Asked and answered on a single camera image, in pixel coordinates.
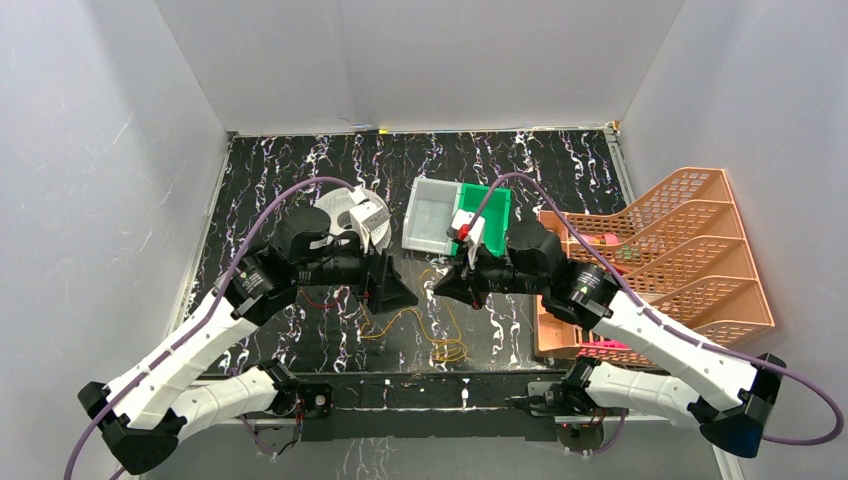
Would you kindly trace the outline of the white filament spool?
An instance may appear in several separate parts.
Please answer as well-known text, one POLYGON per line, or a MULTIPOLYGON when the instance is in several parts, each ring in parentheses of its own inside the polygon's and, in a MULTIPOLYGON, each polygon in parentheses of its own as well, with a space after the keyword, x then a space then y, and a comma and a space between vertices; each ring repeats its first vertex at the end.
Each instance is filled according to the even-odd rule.
POLYGON ((338 188, 318 198, 314 206, 326 213, 330 219, 329 232, 333 235, 356 233, 351 226, 348 211, 354 206, 350 198, 350 190, 338 188))

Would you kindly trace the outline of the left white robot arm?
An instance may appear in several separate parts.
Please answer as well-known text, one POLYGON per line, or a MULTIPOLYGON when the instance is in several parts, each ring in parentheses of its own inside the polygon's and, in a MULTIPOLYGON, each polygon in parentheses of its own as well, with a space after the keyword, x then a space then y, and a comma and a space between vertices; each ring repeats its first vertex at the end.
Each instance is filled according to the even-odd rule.
POLYGON ((376 249, 358 225, 335 234, 326 211, 295 209, 273 239, 248 249, 149 356, 110 382, 80 390, 81 405, 122 468, 146 473, 190 436, 238 416, 304 412, 301 383, 274 360, 210 386, 199 387, 196 380, 231 345, 312 286, 345 286, 376 315, 418 302, 391 255, 376 249))

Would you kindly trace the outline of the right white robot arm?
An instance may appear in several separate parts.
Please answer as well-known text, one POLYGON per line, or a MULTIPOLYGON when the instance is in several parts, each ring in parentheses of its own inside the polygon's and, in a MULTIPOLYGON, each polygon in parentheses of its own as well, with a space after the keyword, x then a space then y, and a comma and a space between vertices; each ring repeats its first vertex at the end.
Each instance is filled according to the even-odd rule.
POLYGON ((482 229, 460 212, 447 230, 457 243, 454 263, 434 286, 437 296, 475 309, 491 293, 539 296, 555 319, 619 341, 662 369, 636 372, 592 358, 575 360, 559 385, 529 387, 517 405, 537 415, 587 414, 612 408, 661 416, 694 427, 714 446, 755 457, 782 377, 758 360, 725 349, 646 306, 636 305, 599 265, 569 258, 539 221, 521 221, 505 235, 507 253, 492 255, 482 229))

